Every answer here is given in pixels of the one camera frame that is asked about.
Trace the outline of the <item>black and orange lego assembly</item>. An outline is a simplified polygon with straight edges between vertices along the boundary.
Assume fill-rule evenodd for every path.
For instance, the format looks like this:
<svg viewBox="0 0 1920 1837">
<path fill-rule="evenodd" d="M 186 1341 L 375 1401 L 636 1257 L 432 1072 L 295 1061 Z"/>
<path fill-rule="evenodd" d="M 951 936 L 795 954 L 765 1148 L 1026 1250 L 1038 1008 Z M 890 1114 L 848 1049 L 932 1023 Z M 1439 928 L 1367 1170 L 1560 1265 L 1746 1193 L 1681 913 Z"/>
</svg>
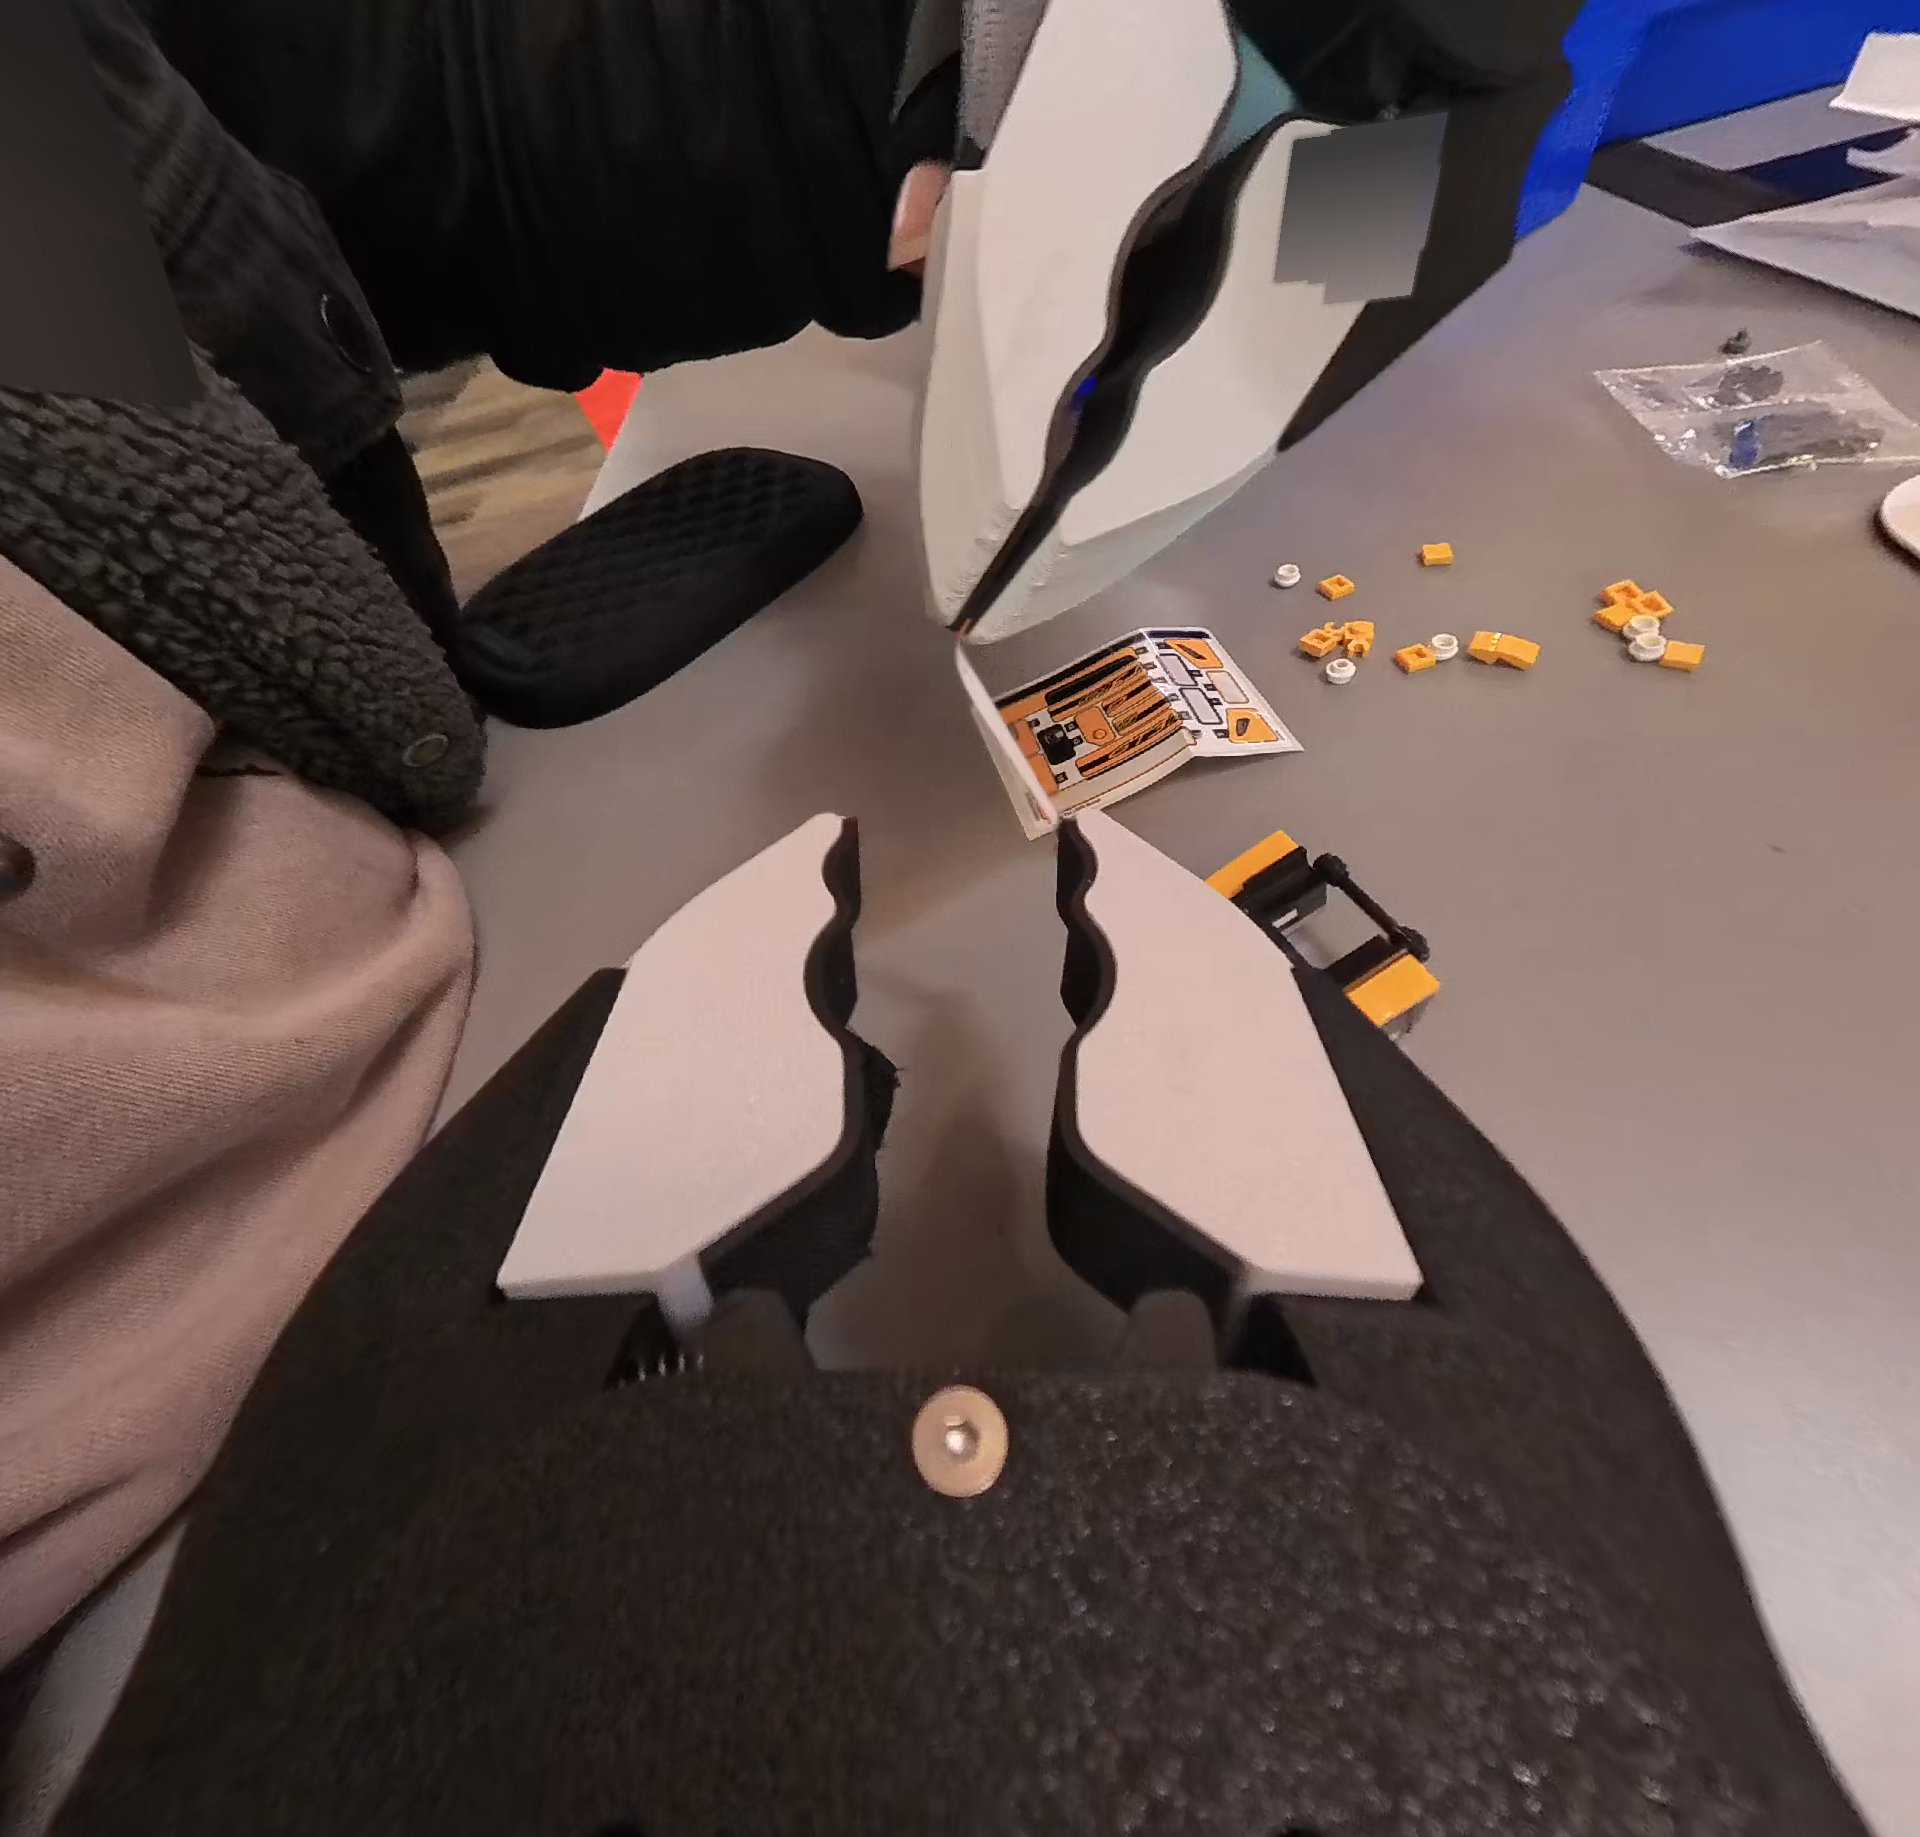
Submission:
<svg viewBox="0 0 1920 1837">
<path fill-rule="evenodd" d="M 1360 886 L 1341 856 L 1310 852 L 1284 829 L 1265 833 L 1204 883 L 1250 917 L 1295 970 L 1337 985 L 1386 1038 L 1405 1038 L 1443 989 L 1431 973 L 1428 936 Z M 1299 928 L 1322 913 L 1329 898 L 1344 898 L 1371 924 L 1371 939 L 1329 962 L 1314 962 L 1299 943 Z"/>
</svg>

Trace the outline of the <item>clear bag of black parts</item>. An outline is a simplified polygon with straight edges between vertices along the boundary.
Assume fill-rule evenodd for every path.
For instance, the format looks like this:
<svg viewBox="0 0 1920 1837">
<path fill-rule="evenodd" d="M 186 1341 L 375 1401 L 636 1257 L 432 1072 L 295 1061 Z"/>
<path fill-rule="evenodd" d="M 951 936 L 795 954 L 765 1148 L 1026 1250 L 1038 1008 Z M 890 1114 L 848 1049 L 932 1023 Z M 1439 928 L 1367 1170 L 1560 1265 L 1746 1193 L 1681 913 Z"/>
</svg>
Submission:
<svg viewBox="0 0 1920 1837">
<path fill-rule="evenodd" d="M 1916 466 L 1916 420 L 1825 345 L 1606 367 L 1594 383 L 1674 462 L 1723 481 L 1822 466 Z"/>
</svg>

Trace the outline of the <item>person's beige shirt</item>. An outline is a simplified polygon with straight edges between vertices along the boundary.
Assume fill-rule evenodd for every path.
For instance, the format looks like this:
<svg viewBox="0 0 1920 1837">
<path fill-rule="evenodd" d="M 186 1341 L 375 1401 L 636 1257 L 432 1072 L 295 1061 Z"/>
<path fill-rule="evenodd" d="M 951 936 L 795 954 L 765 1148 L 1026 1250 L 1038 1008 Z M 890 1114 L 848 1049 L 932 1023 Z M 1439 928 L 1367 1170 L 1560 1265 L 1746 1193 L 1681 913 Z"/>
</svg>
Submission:
<svg viewBox="0 0 1920 1837">
<path fill-rule="evenodd" d="M 439 841 L 284 769 L 4 564 L 4 1663 L 208 1473 L 420 1148 L 473 920 Z"/>
</svg>

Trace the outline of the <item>person's left hand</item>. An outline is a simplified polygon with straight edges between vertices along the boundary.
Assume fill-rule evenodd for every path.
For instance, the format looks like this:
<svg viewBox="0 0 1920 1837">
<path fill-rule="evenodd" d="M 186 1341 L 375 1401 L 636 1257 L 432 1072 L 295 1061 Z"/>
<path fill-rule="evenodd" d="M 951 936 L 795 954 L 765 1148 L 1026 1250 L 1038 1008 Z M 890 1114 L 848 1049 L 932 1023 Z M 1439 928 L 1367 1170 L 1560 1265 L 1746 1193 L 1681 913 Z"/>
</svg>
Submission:
<svg viewBox="0 0 1920 1837">
<path fill-rule="evenodd" d="M 939 208 L 947 201 L 951 186 L 951 163 L 916 163 L 901 178 L 901 193 L 894 205 L 890 242 L 886 242 L 886 269 L 924 276 Z"/>
</svg>

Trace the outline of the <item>scattered small orange lego pieces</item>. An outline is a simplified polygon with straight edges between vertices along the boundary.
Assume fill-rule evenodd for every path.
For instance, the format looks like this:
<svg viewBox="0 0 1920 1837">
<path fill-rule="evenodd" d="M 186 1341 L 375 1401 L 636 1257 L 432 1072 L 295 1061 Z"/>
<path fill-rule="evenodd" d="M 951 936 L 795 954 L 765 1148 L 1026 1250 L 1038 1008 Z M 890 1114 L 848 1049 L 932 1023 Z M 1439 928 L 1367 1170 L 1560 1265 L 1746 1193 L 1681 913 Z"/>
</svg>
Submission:
<svg viewBox="0 0 1920 1837">
<path fill-rule="evenodd" d="M 1628 651 L 1621 644 L 1621 625 L 1640 614 L 1662 617 L 1662 629 L 1666 629 L 1662 663 L 1636 663 L 1636 659 L 1628 659 Z M 1606 583 L 1594 595 L 1591 625 L 1598 625 L 1621 648 L 1621 655 L 1636 667 L 1693 674 L 1704 667 L 1708 644 L 1689 640 L 1689 636 L 1674 636 L 1674 614 L 1678 610 L 1662 591 L 1625 576 L 1625 580 Z M 1390 667 L 1397 674 L 1413 678 L 1413 674 L 1428 674 L 1428 670 L 1439 670 L 1458 659 L 1488 667 L 1488 670 L 1534 670 L 1541 663 L 1541 644 L 1530 636 L 1507 633 L 1507 629 L 1473 629 L 1466 640 L 1458 636 L 1462 651 L 1458 651 L 1458 659 L 1447 659 L 1447 663 L 1435 663 L 1435 655 L 1428 651 L 1428 640 L 1386 651 Z M 1322 625 L 1310 625 L 1295 640 L 1295 655 L 1314 663 L 1318 670 L 1325 667 L 1329 655 L 1352 655 L 1363 667 L 1371 655 L 1378 655 L 1378 625 L 1363 621 L 1363 617 L 1344 617 L 1344 621 L 1329 617 Z"/>
</svg>

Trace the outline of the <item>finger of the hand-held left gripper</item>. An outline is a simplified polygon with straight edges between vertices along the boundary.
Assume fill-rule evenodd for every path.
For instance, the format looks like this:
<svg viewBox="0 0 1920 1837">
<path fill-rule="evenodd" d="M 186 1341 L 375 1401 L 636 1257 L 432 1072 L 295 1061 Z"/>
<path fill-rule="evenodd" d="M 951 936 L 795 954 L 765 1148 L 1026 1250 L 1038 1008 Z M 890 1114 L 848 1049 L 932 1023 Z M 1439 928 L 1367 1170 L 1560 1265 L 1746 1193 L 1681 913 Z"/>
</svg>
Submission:
<svg viewBox="0 0 1920 1837">
<path fill-rule="evenodd" d="M 1038 621 L 1015 553 L 1064 462 L 1072 394 L 1110 352 L 1151 212 L 1231 114 L 1227 0 L 1041 0 L 981 163 L 954 170 L 928 261 L 916 500 L 939 625 Z"/>
<path fill-rule="evenodd" d="M 1356 189 L 1360 125 L 1272 129 L 1231 197 L 1219 284 L 1193 333 L 1121 398 L 1110 458 L 1068 489 L 1038 553 L 962 614 L 966 644 L 1106 595 L 1272 462 L 1360 318 L 1356 276 L 1337 276 L 1360 261 Z"/>
</svg>

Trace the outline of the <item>lego sticker sheet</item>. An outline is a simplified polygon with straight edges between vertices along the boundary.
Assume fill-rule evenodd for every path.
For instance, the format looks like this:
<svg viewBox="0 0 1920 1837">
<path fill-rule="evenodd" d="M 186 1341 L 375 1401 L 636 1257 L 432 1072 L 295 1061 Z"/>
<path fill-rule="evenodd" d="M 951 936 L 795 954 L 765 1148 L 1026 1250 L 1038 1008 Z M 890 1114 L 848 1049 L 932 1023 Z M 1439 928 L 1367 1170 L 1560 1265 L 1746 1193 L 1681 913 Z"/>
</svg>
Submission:
<svg viewBox="0 0 1920 1837">
<path fill-rule="evenodd" d="M 951 659 L 1026 841 L 1193 761 L 1303 754 L 1212 629 L 1132 629 L 1007 693 L 988 693 L 969 648 Z"/>
</svg>

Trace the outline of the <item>white paper sheet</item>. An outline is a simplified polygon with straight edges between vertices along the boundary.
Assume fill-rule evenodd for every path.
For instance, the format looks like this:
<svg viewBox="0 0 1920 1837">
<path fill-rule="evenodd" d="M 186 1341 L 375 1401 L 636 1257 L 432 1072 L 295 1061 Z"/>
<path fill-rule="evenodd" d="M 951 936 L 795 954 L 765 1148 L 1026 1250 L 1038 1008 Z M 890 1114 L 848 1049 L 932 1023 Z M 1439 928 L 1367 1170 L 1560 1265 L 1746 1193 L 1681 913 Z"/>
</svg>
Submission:
<svg viewBox="0 0 1920 1837">
<path fill-rule="evenodd" d="M 1916 314 L 1916 174 L 1893 174 L 1856 193 L 1738 216 L 1693 235 L 1697 242 L 1837 288 L 1893 314 Z"/>
<path fill-rule="evenodd" d="M 1920 102 L 1920 34 L 1871 30 L 1848 68 L 1848 80 L 1829 98 L 1833 110 L 1916 125 Z"/>
</svg>

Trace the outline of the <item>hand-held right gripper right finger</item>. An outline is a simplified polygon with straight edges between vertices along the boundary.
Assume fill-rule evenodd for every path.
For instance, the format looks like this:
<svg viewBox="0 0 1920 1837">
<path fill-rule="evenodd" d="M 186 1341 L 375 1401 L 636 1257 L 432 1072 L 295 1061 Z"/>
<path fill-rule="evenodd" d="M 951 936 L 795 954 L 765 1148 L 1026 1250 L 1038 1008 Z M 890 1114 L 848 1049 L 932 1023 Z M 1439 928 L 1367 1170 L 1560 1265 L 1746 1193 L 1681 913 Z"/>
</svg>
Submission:
<svg viewBox="0 0 1920 1837">
<path fill-rule="evenodd" d="M 1060 1261 L 1125 1314 L 1185 1295 L 1216 1352 L 1265 1299 L 1413 1303 L 1420 1261 L 1284 943 L 1110 811 L 1060 826 L 1057 909 Z"/>
</svg>

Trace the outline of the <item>person's dark fleece-lined jacket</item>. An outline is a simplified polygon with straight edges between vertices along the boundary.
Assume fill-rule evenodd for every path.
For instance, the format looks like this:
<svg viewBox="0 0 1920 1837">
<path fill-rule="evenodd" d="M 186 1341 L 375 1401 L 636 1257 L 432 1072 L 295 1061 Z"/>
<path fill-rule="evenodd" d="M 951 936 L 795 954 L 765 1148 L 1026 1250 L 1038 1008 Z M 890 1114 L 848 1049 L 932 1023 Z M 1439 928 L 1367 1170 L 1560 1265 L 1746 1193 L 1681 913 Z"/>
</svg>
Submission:
<svg viewBox="0 0 1920 1837">
<path fill-rule="evenodd" d="M 4 0 L 4 561 L 311 784 L 477 803 L 386 341 L 129 0 Z"/>
</svg>

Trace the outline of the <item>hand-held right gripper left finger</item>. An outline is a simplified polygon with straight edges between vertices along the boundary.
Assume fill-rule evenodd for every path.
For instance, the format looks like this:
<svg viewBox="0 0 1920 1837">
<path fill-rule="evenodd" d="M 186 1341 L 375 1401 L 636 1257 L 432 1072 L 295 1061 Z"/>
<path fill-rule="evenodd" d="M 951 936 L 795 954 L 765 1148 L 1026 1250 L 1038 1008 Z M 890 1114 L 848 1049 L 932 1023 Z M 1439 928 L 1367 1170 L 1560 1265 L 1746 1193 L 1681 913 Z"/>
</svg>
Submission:
<svg viewBox="0 0 1920 1837">
<path fill-rule="evenodd" d="M 742 1292 L 807 1322 L 871 1254 L 890 1068 L 852 1030 L 860 905 L 860 826 L 814 814 L 640 943 L 504 1299 L 651 1295 L 689 1337 Z"/>
</svg>

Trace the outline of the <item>person's left forearm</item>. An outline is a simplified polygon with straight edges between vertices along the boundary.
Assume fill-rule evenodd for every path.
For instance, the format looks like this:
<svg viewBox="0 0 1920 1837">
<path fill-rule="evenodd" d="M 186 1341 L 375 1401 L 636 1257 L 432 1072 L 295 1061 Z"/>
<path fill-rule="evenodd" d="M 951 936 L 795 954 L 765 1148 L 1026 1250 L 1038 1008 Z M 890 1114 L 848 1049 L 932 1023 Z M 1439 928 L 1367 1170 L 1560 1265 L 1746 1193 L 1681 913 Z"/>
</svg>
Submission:
<svg viewBox="0 0 1920 1837">
<path fill-rule="evenodd" d="M 329 0 L 326 205 L 405 371 L 579 390 L 890 337 L 909 170 L 947 163 L 962 0 Z"/>
</svg>

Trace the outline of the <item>blue plastic bin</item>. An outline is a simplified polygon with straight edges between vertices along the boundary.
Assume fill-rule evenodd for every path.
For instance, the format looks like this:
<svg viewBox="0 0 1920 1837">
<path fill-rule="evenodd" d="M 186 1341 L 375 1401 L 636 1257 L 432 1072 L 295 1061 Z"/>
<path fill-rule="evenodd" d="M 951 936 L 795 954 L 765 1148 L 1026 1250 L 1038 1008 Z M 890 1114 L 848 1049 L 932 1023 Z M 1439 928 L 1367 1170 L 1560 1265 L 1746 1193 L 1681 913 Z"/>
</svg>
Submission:
<svg viewBox="0 0 1920 1837">
<path fill-rule="evenodd" d="M 1587 0 L 1564 38 L 1572 91 L 1522 178 L 1519 239 L 1564 216 L 1602 144 L 1840 83 L 1916 0 Z"/>
</svg>

